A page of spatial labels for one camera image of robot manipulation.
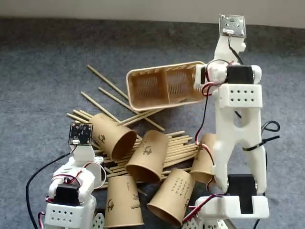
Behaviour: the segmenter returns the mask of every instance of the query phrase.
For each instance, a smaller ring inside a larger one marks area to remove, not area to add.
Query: cable tie
[[[255,150],[256,148],[258,147],[261,147],[262,145],[264,145],[265,143],[267,142],[270,142],[272,140],[275,140],[275,139],[278,139],[280,138],[280,135],[278,136],[274,136],[274,137],[270,137],[270,138],[265,138],[265,139],[262,139],[262,142],[257,144],[257,145],[254,145],[253,147],[250,147],[250,148],[243,148],[244,151],[252,151],[252,150]]]

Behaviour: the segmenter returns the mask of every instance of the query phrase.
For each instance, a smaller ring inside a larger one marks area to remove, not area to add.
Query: paper cup
[[[126,171],[136,180],[147,183],[161,181],[168,138],[158,131],[148,131],[139,147],[125,166]]]
[[[118,125],[105,114],[96,114],[90,120],[93,123],[94,141],[113,160],[119,160],[132,149],[137,134],[123,125]]]
[[[182,226],[194,185],[195,180],[189,173],[173,169],[147,208],[161,219]]]
[[[212,157],[215,158],[213,147],[216,142],[216,135],[205,134],[200,142],[206,144],[209,147]],[[195,156],[190,174],[196,181],[207,184],[213,177],[212,166],[213,163],[208,152],[202,148]]]
[[[109,178],[104,227],[130,227],[143,224],[135,180],[131,176]]]

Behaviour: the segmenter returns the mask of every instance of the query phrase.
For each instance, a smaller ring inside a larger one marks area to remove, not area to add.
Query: circuit board
[[[222,36],[246,37],[244,16],[219,15],[219,33]]]
[[[90,146],[92,130],[92,123],[71,123],[69,145],[74,145],[77,142],[77,144],[81,146]]]

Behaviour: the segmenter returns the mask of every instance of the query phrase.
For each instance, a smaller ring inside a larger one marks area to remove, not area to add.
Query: plastic basket
[[[194,89],[195,65],[188,62],[131,70],[126,75],[130,106],[136,111],[197,103],[204,99]]]

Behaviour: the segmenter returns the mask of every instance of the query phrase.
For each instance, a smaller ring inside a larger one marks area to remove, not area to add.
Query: white robot
[[[257,195],[266,190],[265,141],[261,135],[262,87],[258,84],[262,70],[256,65],[243,65],[238,56],[245,49],[244,17],[220,15],[219,27],[214,60],[196,66],[194,87],[202,88],[208,82],[218,86],[213,87],[211,93],[216,115],[215,158],[211,172],[223,194],[230,195],[197,199],[197,210],[185,218],[183,228],[188,229],[227,229],[229,226],[224,219],[269,217],[267,198]],[[241,111],[241,127],[234,124],[237,110]],[[228,175],[227,164],[237,143],[246,151],[251,175]]]
[[[96,199],[91,193],[104,184],[106,172],[101,166],[103,157],[95,156],[91,146],[92,127],[92,124],[71,123],[69,143],[74,156],[53,174],[46,199],[49,203],[45,229],[98,228],[92,222]]]

